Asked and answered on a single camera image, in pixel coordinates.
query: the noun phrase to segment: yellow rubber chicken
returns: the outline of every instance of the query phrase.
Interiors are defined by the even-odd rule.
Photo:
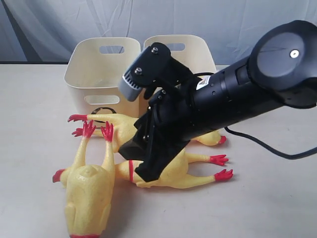
[[[113,151],[118,151],[119,147],[130,140],[135,132],[134,122],[137,118],[132,118],[121,114],[106,114],[106,115],[71,115],[68,121],[77,120],[99,120],[110,121],[114,124],[113,134]],[[77,128],[73,132],[75,136],[81,136],[83,134],[82,128]],[[95,130],[95,135],[102,136],[102,131]],[[205,145],[216,145],[223,143],[226,138],[221,136],[217,131],[208,133],[206,135],[195,138],[195,140]],[[206,156],[198,154],[186,153],[183,149],[163,170],[158,180],[152,182],[144,182],[135,172],[135,168],[138,167],[142,161],[125,161],[123,163],[115,165],[115,175],[118,178],[129,180],[135,183],[138,187],[151,187],[151,186],[169,186],[179,189],[195,187],[204,185],[215,181],[226,181],[233,177],[232,170],[222,170],[215,175],[206,177],[195,177],[187,174],[188,164],[193,162],[208,162],[216,165],[223,166],[228,159],[226,155]]]
[[[113,124],[106,122],[101,134],[106,140],[106,155],[99,165],[86,165],[86,147],[96,126],[84,122],[82,140],[73,164],[58,170],[53,182],[66,188],[65,216],[71,238],[98,238],[106,228],[115,180],[112,149]]]

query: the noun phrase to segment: white curtain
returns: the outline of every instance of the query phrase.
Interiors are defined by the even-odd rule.
[[[247,56],[271,28],[317,20],[317,0],[5,0],[44,61],[69,60],[92,37],[144,40],[160,34],[204,38],[216,64]]]

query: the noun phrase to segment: label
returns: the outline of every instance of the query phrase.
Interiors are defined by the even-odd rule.
[[[196,86],[196,90],[201,89],[201,88],[205,87],[206,85],[208,85],[209,79],[210,79],[210,75],[202,76],[201,79],[202,80]]]

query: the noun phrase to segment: white table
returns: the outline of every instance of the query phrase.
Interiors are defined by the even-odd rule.
[[[66,238],[65,190],[52,175],[68,167],[81,122],[63,81],[66,65],[0,65],[0,237]],[[282,108],[232,126],[287,153],[317,146],[317,110]],[[141,189],[117,180],[104,238],[315,238],[317,156],[277,157],[227,134],[228,143],[188,151],[228,155],[235,179],[189,190]],[[103,140],[88,145],[89,163],[104,156]],[[123,161],[116,155],[116,161]],[[222,170],[191,165],[195,175]]]

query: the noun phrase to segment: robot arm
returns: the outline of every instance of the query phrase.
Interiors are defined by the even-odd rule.
[[[143,50],[119,85],[134,101],[143,88],[148,111],[137,133],[119,153],[142,160],[135,172],[144,181],[159,178],[190,139],[283,106],[308,109],[317,103],[317,27],[296,20],[266,33],[251,54],[211,74],[193,74],[161,43]]]

